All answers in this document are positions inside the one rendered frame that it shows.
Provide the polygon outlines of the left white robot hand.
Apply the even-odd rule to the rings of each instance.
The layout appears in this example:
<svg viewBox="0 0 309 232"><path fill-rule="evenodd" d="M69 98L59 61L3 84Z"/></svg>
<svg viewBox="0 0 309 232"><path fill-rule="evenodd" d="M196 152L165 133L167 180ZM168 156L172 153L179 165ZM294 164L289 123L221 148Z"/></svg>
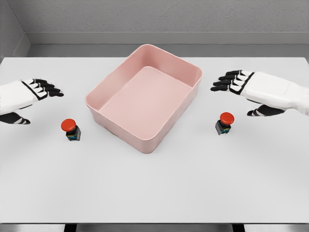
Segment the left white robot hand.
<svg viewBox="0 0 309 232"><path fill-rule="evenodd" d="M17 114L16 110L49 97L62 96L60 89L43 79L14 81L0 86L0 122L28 125L30 121Z"/></svg>

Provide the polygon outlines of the pink rectangular basket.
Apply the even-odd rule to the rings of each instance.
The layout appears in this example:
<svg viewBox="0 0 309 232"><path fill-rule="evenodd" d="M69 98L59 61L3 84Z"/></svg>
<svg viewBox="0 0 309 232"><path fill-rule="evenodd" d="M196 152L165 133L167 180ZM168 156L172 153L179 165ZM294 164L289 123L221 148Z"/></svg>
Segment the pink rectangular basket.
<svg viewBox="0 0 309 232"><path fill-rule="evenodd" d="M144 44L85 97L94 120L148 154L155 150L197 95L202 70Z"/></svg>

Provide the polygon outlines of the red-button industrial switch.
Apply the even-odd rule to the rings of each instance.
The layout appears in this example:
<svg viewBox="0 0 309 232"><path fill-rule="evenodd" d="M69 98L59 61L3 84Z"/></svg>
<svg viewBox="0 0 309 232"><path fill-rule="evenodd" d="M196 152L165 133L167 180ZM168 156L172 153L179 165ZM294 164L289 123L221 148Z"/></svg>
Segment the red-button industrial switch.
<svg viewBox="0 0 309 232"><path fill-rule="evenodd" d="M223 112L219 120L215 124L218 135L229 133L231 124L235 121L234 116L230 112Z"/></svg>
<svg viewBox="0 0 309 232"><path fill-rule="evenodd" d="M66 132L66 137L69 141L79 141L81 137L81 130L76 122L71 119L65 119L61 123L61 129Z"/></svg>

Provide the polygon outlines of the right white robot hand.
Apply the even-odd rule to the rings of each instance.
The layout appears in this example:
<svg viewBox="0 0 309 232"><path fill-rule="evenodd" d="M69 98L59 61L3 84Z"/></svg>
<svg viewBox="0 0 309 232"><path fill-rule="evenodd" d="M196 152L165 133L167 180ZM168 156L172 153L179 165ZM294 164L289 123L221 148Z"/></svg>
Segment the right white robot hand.
<svg viewBox="0 0 309 232"><path fill-rule="evenodd" d="M226 91L243 96L260 106L247 116L275 116L295 108L294 87L291 81L266 74L236 70L227 72L213 83L211 91Z"/></svg>

